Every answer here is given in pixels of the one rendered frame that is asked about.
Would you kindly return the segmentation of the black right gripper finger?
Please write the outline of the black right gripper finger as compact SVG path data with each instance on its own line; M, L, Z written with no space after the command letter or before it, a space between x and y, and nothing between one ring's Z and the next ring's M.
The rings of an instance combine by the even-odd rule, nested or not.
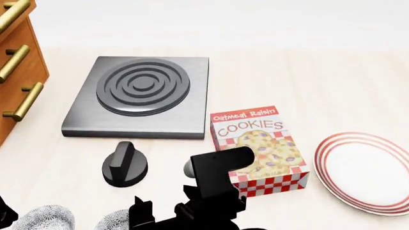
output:
M142 201L135 196L134 204L128 209L128 229L153 230L153 228L153 203L151 201Z
M201 198L199 187L184 185L183 191L190 201L196 201Z

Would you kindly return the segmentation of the wooden drawer cabinet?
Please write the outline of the wooden drawer cabinet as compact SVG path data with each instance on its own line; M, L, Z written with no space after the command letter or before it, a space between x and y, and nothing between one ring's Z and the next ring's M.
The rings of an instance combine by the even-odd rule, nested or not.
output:
M6 10L1 6L5 1L0 0L0 15ZM0 34L0 68L11 56L5 54L6 49L18 49L21 45L28 45L29 53L20 65L0 84L0 146L7 139L14 126L18 123L12 118L2 117L5 111L15 111L25 99L27 92L21 88L33 86L36 82L44 84L49 78L49 71L42 55L29 14L36 8L35 0L30 0L30 7L12 25Z

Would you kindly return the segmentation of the white plate with red rings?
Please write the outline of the white plate with red rings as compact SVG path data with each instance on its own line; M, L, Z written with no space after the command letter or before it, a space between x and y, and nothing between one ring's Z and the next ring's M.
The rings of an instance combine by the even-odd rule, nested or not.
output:
M313 166L342 202L384 216L409 214L409 151L377 135L341 132L318 145Z

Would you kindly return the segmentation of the grey patterned bowl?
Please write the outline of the grey patterned bowl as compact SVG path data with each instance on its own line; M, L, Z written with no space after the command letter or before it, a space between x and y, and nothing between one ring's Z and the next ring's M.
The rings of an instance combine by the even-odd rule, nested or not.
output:
M94 230L130 230L128 210L117 210L106 215L98 222Z
M75 230L75 218L68 208L48 204L27 212L12 230Z

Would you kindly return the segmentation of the oatmeal raisin cookies box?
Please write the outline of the oatmeal raisin cookies box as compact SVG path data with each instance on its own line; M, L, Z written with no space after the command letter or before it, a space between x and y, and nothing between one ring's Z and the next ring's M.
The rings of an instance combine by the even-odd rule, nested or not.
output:
M210 115L217 151L250 147L255 161L229 172L240 195L256 197L304 189L309 168L274 106L217 112Z

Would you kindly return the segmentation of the grey stove burner plate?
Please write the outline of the grey stove burner plate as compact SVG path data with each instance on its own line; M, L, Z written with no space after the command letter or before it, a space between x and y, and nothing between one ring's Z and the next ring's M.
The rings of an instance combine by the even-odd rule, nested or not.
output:
M66 137L202 139L207 57L96 59L61 126Z

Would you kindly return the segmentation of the black stove knob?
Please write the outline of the black stove knob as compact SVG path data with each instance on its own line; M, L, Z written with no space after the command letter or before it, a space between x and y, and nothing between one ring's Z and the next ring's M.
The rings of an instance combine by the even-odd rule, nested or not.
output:
M102 164L104 180L113 187L131 187L148 172L147 158L130 141L118 143Z

